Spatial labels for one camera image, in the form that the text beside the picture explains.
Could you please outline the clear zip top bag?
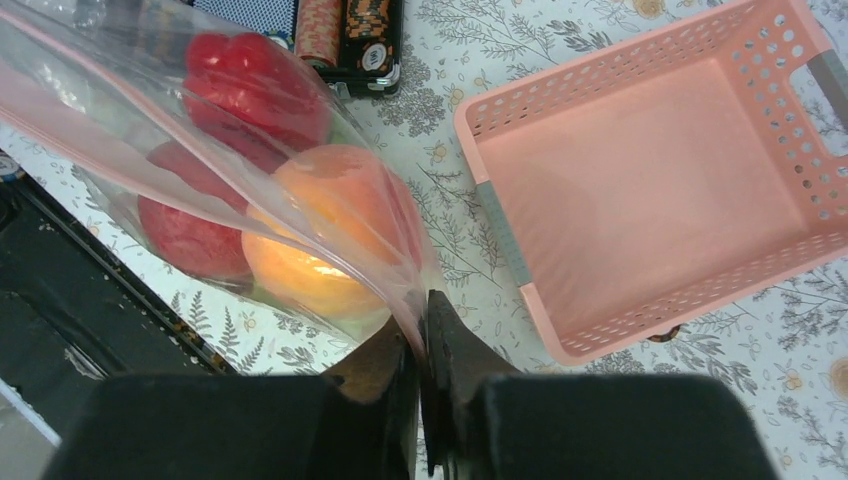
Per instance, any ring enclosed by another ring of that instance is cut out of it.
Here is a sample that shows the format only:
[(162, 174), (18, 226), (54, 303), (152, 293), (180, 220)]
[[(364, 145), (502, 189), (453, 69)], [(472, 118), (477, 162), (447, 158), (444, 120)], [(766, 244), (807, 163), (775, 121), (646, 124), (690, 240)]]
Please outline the clear zip top bag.
[[(187, 91), (185, 54), (181, 77), (156, 61), (145, 61), (126, 42), (73, 26), (57, 1), (5, 1), (1, 5), (1, 120), (83, 169), (103, 208), (137, 241), (162, 259), (141, 227), (140, 196), (209, 222), (295, 247), (327, 262), (369, 288), (384, 303), (370, 313), (332, 319), (260, 288), (250, 268), (239, 280), (192, 276), (220, 288), (325, 323), (362, 341), (395, 320), (414, 352), (425, 352), (420, 319), (426, 286), (437, 270), (422, 228), (420, 268), (376, 266), (361, 247), (332, 247), (321, 240), (291, 193), (238, 152), (198, 128), (183, 105)], [(323, 82), (332, 108), (327, 144), (370, 149), (356, 122)], [(176, 141), (248, 203), (238, 212), (200, 193), (179, 176), (147, 160), (156, 147)]]

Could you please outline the red toy pepper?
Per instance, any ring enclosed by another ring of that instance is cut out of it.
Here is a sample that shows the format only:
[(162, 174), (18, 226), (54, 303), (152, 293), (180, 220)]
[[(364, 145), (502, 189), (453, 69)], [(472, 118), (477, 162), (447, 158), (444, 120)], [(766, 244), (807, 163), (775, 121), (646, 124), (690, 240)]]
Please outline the red toy pepper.
[(332, 108), (317, 73), (259, 33), (202, 32), (185, 51), (192, 122), (271, 173), (327, 142)]

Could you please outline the orange toy peach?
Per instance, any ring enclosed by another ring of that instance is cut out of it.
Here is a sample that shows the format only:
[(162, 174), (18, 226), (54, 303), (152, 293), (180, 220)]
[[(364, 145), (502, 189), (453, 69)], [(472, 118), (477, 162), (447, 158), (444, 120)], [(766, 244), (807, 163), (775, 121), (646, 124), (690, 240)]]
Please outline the orange toy peach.
[[(376, 266), (422, 266), (416, 203), (372, 150), (321, 145), (293, 157), (271, 177), (293, 195), (318, 237), (330, 246), (361, 247)], [(384, 305), (366, 286), (295, 247), (253, 233), (243, 234), (242, 247), (255, 282), (279, 300), (332, 319)]]

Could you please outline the red toy apple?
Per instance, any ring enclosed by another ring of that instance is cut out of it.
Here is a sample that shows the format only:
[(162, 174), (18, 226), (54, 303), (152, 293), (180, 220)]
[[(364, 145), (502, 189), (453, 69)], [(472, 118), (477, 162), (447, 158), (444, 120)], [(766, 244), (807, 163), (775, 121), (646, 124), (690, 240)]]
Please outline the red toy apple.
[[(164, 143), (147, 160), (171, 171), (196, 191), (217, 197), (240, 213), (247, 201), (176, 141)], [(140, 196), (142, 230), (160, 257), (183, 272), (207, 279), (239, 280), (250, 273), (237, 229), (206, 221)]]

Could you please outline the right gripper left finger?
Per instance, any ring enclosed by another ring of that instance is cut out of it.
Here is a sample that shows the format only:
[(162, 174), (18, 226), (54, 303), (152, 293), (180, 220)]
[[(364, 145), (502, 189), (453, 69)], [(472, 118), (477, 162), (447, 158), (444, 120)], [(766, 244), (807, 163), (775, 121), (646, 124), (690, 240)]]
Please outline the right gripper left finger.
[(388, 323), (318, 375), (101, 383), (48, 479), (410, 479), (418, 369)]

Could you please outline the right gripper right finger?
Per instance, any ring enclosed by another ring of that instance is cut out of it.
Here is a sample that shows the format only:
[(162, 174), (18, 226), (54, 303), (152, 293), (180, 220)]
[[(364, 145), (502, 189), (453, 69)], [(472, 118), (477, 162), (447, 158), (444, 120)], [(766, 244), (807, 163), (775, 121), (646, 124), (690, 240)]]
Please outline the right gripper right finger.
[(422, 420), (447, 479), (773, 479), (742, 403), (689, 374), (527, 374), (428, 295)]

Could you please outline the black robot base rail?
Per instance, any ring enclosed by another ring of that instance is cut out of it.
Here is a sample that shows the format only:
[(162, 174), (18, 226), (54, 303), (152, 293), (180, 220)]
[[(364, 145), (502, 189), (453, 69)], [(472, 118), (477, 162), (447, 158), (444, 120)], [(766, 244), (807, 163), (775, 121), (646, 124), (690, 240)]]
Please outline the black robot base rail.
[(1, 378), (58, 435), (101, 379), (234, 368), (30, 177), (1, 186)]

